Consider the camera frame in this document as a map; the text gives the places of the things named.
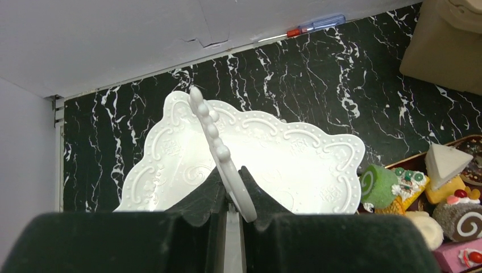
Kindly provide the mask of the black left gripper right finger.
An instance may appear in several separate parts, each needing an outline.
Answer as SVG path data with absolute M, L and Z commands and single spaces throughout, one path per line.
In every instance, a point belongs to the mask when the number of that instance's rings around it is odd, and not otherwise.
M 257 212 L 242 224 L 247 272 L 439 272 L 423 236 L 391 214 L 296 215 L 240 176 Z

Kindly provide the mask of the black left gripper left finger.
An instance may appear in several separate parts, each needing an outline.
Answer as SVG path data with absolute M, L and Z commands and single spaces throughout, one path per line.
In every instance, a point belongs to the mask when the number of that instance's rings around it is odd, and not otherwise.
M 2 272 L 218 272 L 226 227 L 217 170 L 163 212 L 46 213 L 22 231 Z

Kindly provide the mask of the white three-tier cake stand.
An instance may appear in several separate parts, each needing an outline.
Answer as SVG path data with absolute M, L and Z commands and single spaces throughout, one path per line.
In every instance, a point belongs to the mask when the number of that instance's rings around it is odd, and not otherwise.
M 117 208 L 163 211 L 199 189 L 215 167 L 190 95 L 167 96 L 160 122 L 148 132 L 144 155 L 128 173 Z M 329 135 L 303 122 L 285 123 L 263 111 L 236 110 L 210 100 L 210 115 L 237 167 L 296 214 L 354 214 L 361 190 L 356 175 L 365 154 L 352 134 Z

